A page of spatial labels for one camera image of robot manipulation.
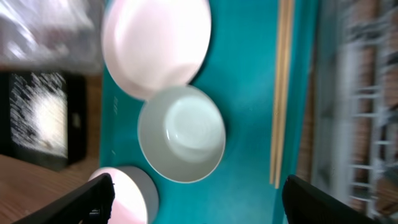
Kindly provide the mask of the grey bowl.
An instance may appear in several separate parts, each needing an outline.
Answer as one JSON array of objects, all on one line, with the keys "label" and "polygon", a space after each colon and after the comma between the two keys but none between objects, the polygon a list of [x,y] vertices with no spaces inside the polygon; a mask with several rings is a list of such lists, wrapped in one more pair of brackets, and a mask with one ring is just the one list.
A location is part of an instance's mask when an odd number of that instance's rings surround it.
[{"label": "grey bowl", "polygon": [[226,145],[222,115],[213,100],[194,86],[173,86],[145,102],[137,134],[149,165],[162,177],[194,183],[219,165]]}]

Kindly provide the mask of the pile of rice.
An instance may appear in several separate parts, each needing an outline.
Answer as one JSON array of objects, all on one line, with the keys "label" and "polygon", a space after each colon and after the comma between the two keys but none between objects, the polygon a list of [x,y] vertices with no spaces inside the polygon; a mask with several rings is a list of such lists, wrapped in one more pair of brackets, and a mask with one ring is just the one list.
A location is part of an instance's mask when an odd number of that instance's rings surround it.
[{"label": "pile of rice", "polygon": [[9,76],[11,139],[17,146],[67,157],[66,79],[58,72]]}]

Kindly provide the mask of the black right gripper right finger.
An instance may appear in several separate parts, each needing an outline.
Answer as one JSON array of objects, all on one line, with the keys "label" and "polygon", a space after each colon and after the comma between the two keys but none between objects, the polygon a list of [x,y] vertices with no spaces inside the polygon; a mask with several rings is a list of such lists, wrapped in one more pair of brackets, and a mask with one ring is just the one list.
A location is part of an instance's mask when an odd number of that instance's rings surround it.
[{"label": "black right gripper right finger", "polygon": [[287,177],[282,202],[289,224],[376,223],[296,175]]}]

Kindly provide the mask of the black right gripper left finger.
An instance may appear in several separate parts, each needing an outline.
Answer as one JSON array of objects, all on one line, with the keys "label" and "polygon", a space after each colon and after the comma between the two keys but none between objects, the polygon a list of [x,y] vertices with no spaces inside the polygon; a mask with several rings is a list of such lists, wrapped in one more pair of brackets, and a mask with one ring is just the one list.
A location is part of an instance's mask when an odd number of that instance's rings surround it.
[{"label": "black right gripper left finger", "polygon": [[107,224],[114,198],[113,180],[104,173],[14,224]]}]

